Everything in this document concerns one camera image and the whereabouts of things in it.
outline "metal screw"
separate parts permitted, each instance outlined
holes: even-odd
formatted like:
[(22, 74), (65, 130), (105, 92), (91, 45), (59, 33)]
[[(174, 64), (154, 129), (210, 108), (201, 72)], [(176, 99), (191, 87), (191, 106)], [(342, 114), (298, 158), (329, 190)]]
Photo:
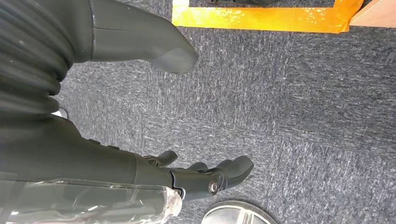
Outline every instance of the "metal screw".
[(219, 189), (219, 185), (217, 184), (217, 181), (216, 181), (216, 180), (212, 180), (212, 181), (209, 183), (209, 193), (211, 193), (212, 195), (214, 195), (214, 194), (217, 193), (218, 189)]

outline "robotic hand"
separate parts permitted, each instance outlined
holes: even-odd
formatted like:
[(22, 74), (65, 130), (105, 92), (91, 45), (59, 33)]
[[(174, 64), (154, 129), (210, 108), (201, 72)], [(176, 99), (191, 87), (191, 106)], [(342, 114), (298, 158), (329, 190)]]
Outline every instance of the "robotic hand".
[(49, 96), (73, 63), (142, 59), (172, 73), (192, 69), (198, 55), (169, 21), (114, 0), (2, 0), (0, 25), (0, 181), (165, 186), (187, 201), (237, 186), (252, 170), (245, 156), (212, 169), (165, 168), (172, 151), (142, 157), (103, 146), (51, 115), (59, 104)]

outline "yellow tape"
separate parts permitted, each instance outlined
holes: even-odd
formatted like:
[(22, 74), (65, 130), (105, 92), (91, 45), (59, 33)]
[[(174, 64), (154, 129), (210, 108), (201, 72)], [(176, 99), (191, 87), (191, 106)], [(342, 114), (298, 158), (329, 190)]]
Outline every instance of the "yellow tape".
[(189, 7), (189, 3), (173, 0), (175, 26), (340, 33), (349, 30), (363, 0), (335, 0), (333, 7), (304, 8)]

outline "round metal base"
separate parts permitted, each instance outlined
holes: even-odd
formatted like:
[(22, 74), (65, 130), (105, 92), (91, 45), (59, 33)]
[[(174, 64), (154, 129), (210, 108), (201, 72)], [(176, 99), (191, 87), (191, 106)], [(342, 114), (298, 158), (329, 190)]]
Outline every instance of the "round metal base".
[(276, 224), (276, 222), (254, 205), (225, 201), (215, 204), (201, 224)]

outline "floor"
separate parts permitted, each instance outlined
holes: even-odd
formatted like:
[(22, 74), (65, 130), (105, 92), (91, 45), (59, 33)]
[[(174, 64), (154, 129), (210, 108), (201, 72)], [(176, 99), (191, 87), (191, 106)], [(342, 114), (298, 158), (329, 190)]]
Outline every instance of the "floor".
[[(124, 2), (170, 19), (169, 0)], [(142, 155), (171, 149), (176, 167), (252, 158), (242, 185), (185, 203), (170, 224), (199, 224), (227, 199), (279, 224), (396, 223), (396, 64), (385, 64), (396, 29), (180, 30), (200, 54), (189, 74), (75, 64), (57, 96), (84, 137)]]

